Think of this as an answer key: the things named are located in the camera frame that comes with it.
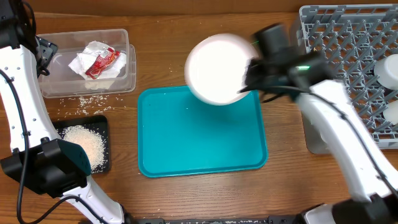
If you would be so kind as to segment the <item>large white plate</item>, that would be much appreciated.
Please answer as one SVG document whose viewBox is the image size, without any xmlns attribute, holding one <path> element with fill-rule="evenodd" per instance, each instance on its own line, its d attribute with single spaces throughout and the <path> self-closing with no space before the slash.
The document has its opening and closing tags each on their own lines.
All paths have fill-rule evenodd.
<svg viewBox="0 0 398 224">
<path fill-rule="evenodd" d="M 210 105 L 230 105 L 247 93 L 245 78 L 255 48 L 234 34 L 216 34 L 197 44 L 184 66 L 185 82 L 190 91 Z"/>
</svg>

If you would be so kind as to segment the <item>grey-green bowl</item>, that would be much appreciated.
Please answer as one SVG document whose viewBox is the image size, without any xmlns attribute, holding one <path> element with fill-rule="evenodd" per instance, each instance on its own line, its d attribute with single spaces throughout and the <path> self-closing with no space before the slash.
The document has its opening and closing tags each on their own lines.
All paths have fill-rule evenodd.
<svg viewBox="0 0 398 224">
<path fill-rule="evenodd" d="M 398 89 L 398 55 L 390 55 L 378 61 L 374 67 L 374 74 L 379 78 L 377 81 L 385 88 Z"/>
</svg>

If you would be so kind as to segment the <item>red sauce packet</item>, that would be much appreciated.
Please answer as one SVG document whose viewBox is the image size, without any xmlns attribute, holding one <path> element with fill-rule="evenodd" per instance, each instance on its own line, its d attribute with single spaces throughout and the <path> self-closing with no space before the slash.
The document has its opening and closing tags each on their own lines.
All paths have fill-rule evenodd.
<svg viewBox="0 0 398 224">
<path fill-rule="evenodd" d="M 120 54 L 120 51 L 114 50 L 112 47 L 103 48 L 92 66 L 85 72 L 85 75 L 94 80 L 97 79 L 106 68 L 119 58 Z"/>
</svg>

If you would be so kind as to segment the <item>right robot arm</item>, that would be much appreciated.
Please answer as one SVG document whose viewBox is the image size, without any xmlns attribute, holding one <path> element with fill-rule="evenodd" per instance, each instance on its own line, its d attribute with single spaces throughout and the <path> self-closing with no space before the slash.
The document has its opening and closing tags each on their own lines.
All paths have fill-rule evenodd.
<svg viewBox="0 0 398 224">
<path fill-rule="evenodd" d="M 276 99 L 287 95 L 320 133 L 337 161 L 350 199 L 320 204 L 295 223 L 396 223 L 397 170 L 386 159 L 358 116 L 342 82 L 320 52 L 300 54 L 282 24 L 254 34 L 261 58 L 251 60 L 245 90 Z"/>
</svg>

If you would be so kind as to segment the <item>white cup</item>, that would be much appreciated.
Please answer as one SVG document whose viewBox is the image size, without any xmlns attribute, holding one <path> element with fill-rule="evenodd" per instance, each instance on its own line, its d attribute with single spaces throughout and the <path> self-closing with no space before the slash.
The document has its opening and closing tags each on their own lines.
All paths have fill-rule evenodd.
<svg viewBox="0 0 398 224">
<path fill-rule="evenodd" d="M 383 111 L 383 117 L 386 121 L 396 125 L 398 123 L 398 101 L 395 100 L 387 105 Z"/>
</svg>

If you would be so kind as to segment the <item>white napkin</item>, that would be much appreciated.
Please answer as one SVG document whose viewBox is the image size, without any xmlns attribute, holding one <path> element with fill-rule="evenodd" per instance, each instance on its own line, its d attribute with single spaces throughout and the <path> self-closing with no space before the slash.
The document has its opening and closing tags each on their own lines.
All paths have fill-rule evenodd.
<svg viewBox="0 0 398 224">
<path fill-rule="evenodd" d="M 76 57 L 68 66 L 75 73 L 81 75 L 84 79 L 94 80 L 85 75 L 85 72 L 92 66 L 102 49 L 108 47 L 111 46 L 102 42 L 92 41 L 85 47 L 82 53 L 77 53 Z M 127 61 L 127 55 L 125 52 L 120 51 L 120 53 L 121 54 L 119 58 L 116 59 L 108 68 L 106 68 L 97 79 L 116 78 L 119 75 L 121 69 L 125 67 Z"/>
</svg>

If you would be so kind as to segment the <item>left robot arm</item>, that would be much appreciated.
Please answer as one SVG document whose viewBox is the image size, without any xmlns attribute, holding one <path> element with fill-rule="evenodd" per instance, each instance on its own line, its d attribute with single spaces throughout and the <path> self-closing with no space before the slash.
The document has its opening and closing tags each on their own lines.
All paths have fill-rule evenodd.
<svg viewBox="0 0 398 224">
<path fill-rule="evenodd" d="M 24 189 L 57 198 L 35 220 L 41 222 L 68 202 L 92 223 L 132 223 L 124 207 L 110 199 L 91 176 L 83 148 L 64 141 L 53 126 L 40 92 L 38 76 L 48 75 L 48 56 L 56 45 L 36 35 L 32 7 L 24 1 L 1 1 L 1 99 L 10 128 L 11 156 L 3 172 L 19 183 L 16 216 L 22 217 Z"/>
</svg>

